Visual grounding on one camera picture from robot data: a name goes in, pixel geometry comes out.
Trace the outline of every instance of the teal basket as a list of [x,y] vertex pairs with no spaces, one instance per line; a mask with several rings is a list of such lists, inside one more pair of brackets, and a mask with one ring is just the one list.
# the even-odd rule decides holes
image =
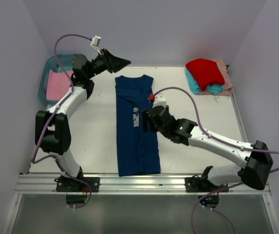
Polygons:
[[[63,67],[65,68],[66,71],[72,70],[72,59],[75,55],[76,54],[57,55],[60,63],[63,65]],[[47,83],[48,83],[48,77],[49,77],[50,70],[52,70],[53,72],[62,72],[62,70],[61,70],[60,66],[58,65],[57,61],[55,60],[54,56],[52,56],[50,59],[48,59],[45,64],[40,87],[38,89],[38,97],[45,104],[55,105],[59,100],[47,100],[46,99]]]

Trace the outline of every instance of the blue cloth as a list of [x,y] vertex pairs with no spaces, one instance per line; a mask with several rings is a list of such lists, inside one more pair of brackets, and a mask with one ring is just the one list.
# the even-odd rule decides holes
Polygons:
[[115,78],[116,147],[119,176],[158,174],[161,171],[157,134],[144,133],[141,112],[152,108],[153,78]]
[[[186,73],[186,76],[188,79],[188,84],[189,84],[190,90],[192,91],[193,94],[198,94],[201,91],[201,89],[200,89],[197,81],[193,78],[190,71],[188,71],[186,68],[185,68],[185,73]],[[217,95],[222,90],[224,90],[224,85],[218,85],[218,84],[215,84],[213,86],[208,85],[206,90],[211,92],[214,95]]]

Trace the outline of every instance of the pink towel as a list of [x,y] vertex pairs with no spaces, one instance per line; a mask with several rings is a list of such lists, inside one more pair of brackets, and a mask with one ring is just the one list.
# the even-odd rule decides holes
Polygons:
[[[219,60],[215,60],[215,62],[217,63],[218,69],[221,72],[224,80],[225,80],[225,85],[224,85],[224,90],[221,91],[219,94],[220,96],[231,96],[232,95],[232,89],[233,89],[233,85],[230,81],[230,77],[227,71],[227,67],[225,65],[225,62],[222,59]],[[201,91],[198,93],[198,95],[208,95],[208,94],[212,94],[209,91]]]
[[[68,71],[67,73],[71,76],[73,71]],[[68,92],[69,87],[70,81],[64,72],[57,73],[51,70],[48,76],[46,99],[53,101],[61,100]]]

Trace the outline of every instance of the red towel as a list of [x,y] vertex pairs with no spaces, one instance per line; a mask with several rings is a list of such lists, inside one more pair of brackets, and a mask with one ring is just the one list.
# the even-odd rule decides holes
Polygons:
[[199,58],[187,63],[186,68],[192,74],[202,91],[206,90],[208,85],[225,84],[225,80],[214,61]]

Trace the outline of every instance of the stack of folded cloths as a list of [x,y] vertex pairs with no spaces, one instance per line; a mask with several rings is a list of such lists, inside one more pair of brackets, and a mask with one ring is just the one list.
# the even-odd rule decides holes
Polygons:
[[199,58],[186,64],[190,90],[198,95],[232,95],[232,83],[223,60]]

